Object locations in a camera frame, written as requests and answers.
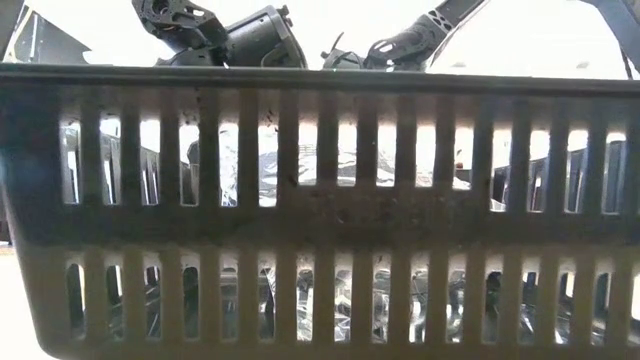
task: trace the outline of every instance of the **floor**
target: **floor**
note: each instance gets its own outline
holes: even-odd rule
[[[54,359],[38,345],[22,283],[18,258],[0,247],[0,359]]]

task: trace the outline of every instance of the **black cable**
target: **black cable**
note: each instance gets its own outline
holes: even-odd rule
[[[620,54],[622,55],[622,62],[624,63],[624,70],[627,72],[627,79],[633,80],[633,73],[631,72],[631,66],[629,65],[629,57],[624,53],[622,47],[620,47]]]
[[[340,35],[338,35],[338,37],[336,38],[336,41],[333,42],[333,46],[331,47],[331,50],[334,50],[336,46],[338,46],[338,43],[340,42],[340,39],[342,39],[342,36],[344,36],[344,31],[341,32]]]

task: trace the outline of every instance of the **black metal bracket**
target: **black metal bracket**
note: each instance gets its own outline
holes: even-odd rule
[[[227,33],[211,11],[188,0],[133,0],[147,32],[174,51],[221,46]]]
[[[24,7],[24,0],[0,1],[0,61],[7,53],[7,47],[18,24],[20,12]]]

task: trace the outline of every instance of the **gray plastic basket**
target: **gray plastic basket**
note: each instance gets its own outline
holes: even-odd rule
[[[125,69],[0,65],[2,187],[39,342],[63,359],[632,359],[633,279],[640,268],[640,85],[633,82],[280,70]],[[122,125],[114,204],[105,204],[102,113]],[[81,126],[78,203],[64,199],[60,127]],[[197,205],[181,202],[178,129],[200,128]],[[143,205],[140,120],[161,122],[159,201]],[[258,203],[258,125],[277,118],[277,205]],[[238,206],[220,207],[218,126],[235,119]],[[317,182],[298,186],[298,125],[317,121]],[[338,127],[357,126],[356,183],[337,185]],[[378,124],[397,132],[393,187],[376,186]],[[416,183],[419,124],[436,129],[431,187]],[[456,127],[474,128],[469,190],[454,190]],[[512,129],[505,212],[490,211],[492,137]],[[529,143],[550,132],[540,212],[527,210]],[[567,138],[587,129],[584,199],[565,211]],[[626,134],[620,213],[603,214],[606,137]],[[221,268],[237,261],[237,337],[223,340]],[[260,261],[277,268],[275,334],[258,336]],[[298,341],[296,276],[313,258],[312,339]],[[83,268],[84,331],[72,330]],[[144,268],[160,272],[161,337],[149,339]],[[107,269],[122,271],[122,336],[109,331]],[[428,269],[426,335],[410,341],[411,277]],[[183,269],[199,272],[198,335],[185,337]],[[334,338],[336,269],[352,269],[351,336]],[[372,343],[374,274],[390,271],[388,337]],[[465,271],[462,338],[447,341],[447,283]],[[501,271],[497,341],[482,341],[486,276]],[[536,272],[531,344],[518,339],[522,276]],[[575,273],[567,344],[557,344],[561,275]],[[596,277],[610,274],[603,345],[592,345]]]

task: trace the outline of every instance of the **black mechanical part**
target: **black mechanical part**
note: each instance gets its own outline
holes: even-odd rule
[[[367,54],[365,67],[386,69],[399,65],[406,70],[420,70],[420,64],[433,54],[446,36],[447,31],[441,25],[430,16],[422,15],[407,30],[375,42]]]
[[[450,32],[488,0],[446,0],[422,15],[407,30],[371,46],[365,67],[394,71],[422,70]]]
[[[5,61],[33,64],[87,65],[87,46],[47,21],[28,5],[18,18]]]
[[[289,15],[289,9],[286,6],[281,9],[267,6],[224,29],[224,42],[209,41],[201,47],[182,49],[173,58],[168,61],[160,61],[158,65],[296,67],[304,69],[307,67],[307,60],[291,31],[293,22],[287,15]],[[151,32],[150,28],[146,26],[145,29]],[[153,31],[159,33],[160,35],[156,36],[165,42],[171,41],[173,38],[165,36],[163,29],[165,28],[156,27]],[[170,31],[175,32],[180,29],[181,25],[178,21],[172,25]]]
[[[633,72],[631,72],[631,65],[629,64],[631,61],[622,47],[620,47],[620,55],[622,55],[622,63],[624,64],[624,72],[627,74],[627,80],[633,80]]]
[[[24,9],[23,0],[7,0],[2,2],[0,11],[0,61],[7,53],[11,37],[18,26],[18,19]]]
[[[291,31],[289,9],[267,6],[227,27],[226,64],[306,68],[307,60]]]
[[[456,35],[456,33],[458,31],[460,31],[461,29],[464,29],[464,27],[467,25],[467,23],[469,21],[471,21],[471,19],[473,19],[473,17],[480,12],[485,5],[487,5],[487,3],[489,3],[490,0],[482,0],[480,3],[475,4],[475,6],[473,6],[473,8],[469,8],[469,11],[464,13],[464,17],[459,21],[459,23],[453,28],[453,30],[451,30],[448,34],[447,37],[440,43],[440,45],[438,46],[438,48],[433,52],[433,54],[431,55],[431,57],[429,57],[426,61],[424,61],[422,63],[422,66],[420,67],[421,71],[424,71],[426,69],[428,69],[429,67],[431,67],[433,65],[433,63],[438,59],[438,57],[440,56],[440,54],[442,54],[442,52],[444,51],[444,49],[446,49],[446,47],[449,45],[449,42],[451,41],[451,39]]]
[[[325,60],[322,65],[323,69],[357,70],[364,68],[364,58],[360,57],[353,51],[344,51],[337,48],[343,35],[344,32],[338,35],[329,53],[323,51],[322,54],[320,54],[320,56]]]
[[[485,0],[447,0],[438,5],[435,11],[451,25],[458,26]]]
[[[145,30],[178,53],[227,40],[215,14],[189,0],[133,0],[133,7]]]
[[[640,1],[582,0],[598,9],[624,54],[640,71]]]

